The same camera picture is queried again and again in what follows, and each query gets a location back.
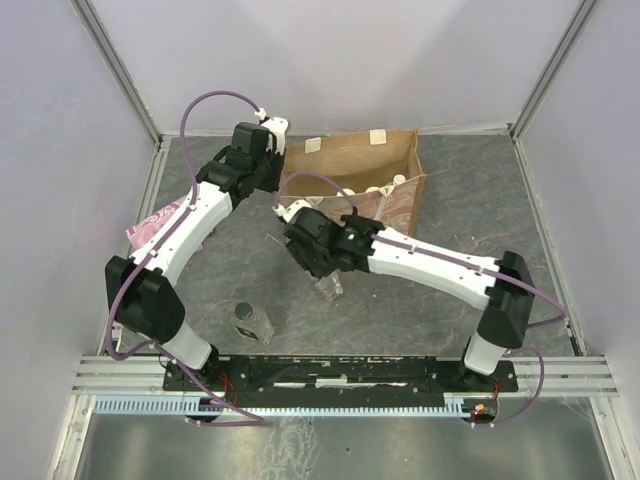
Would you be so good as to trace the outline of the brown canvas tote bag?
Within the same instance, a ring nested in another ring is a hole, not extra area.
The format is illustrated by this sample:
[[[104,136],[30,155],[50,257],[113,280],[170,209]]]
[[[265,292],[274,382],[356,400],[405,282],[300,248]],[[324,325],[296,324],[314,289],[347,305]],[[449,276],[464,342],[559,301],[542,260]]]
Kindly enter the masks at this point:
[[[411,236],[427,178],[417,154],[415,130],[370,130],[307,139],[286,149],[280,202],[304,199],[338,222],[355,205],[358,213]],[[406,182],[394,186],[397,174]],[[381,194],[365,193],[368,187]],[[341,196],[348,188],[353,196]]]

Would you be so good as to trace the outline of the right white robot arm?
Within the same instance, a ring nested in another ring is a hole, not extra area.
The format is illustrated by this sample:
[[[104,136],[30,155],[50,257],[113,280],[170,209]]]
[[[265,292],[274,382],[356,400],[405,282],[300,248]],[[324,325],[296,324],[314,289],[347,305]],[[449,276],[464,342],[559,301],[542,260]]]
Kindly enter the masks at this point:
[[[352,211],[334,221],[299,201],[279,205],[286,249],[312,277],[336,271],[388,275],[452,295],[481,311],[457,367],[459,382],[478,391],[494,377],[509,350],[522,347],[534,302],[523,258],[507,251],[499,259],[462,254],[413,239]]]

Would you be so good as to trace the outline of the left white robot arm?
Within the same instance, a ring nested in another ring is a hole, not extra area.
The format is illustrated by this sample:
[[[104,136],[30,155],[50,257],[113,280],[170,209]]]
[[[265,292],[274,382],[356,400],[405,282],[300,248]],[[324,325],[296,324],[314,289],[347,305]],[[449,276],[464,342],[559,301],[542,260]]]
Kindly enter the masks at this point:
[[[175,285],[205,238],[244,199],[256,190],[277,191],[288,130],[281,117],[238,123],[164,226],[130,257],[114,256],[105,267],[107,323],[144,336],[144,345],[156,345],[186,367],[187,380],[199,390],[219,382],[218,351],[186,322]]]

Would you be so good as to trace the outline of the tall clear glass bottle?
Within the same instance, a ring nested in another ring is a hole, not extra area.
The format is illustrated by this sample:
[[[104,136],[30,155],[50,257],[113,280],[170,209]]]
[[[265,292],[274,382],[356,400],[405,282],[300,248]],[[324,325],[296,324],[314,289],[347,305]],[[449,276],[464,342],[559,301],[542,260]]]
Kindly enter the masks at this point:
[[[338,270],[318,280],[315,287],[329,302],[336,300],[344,293]]]

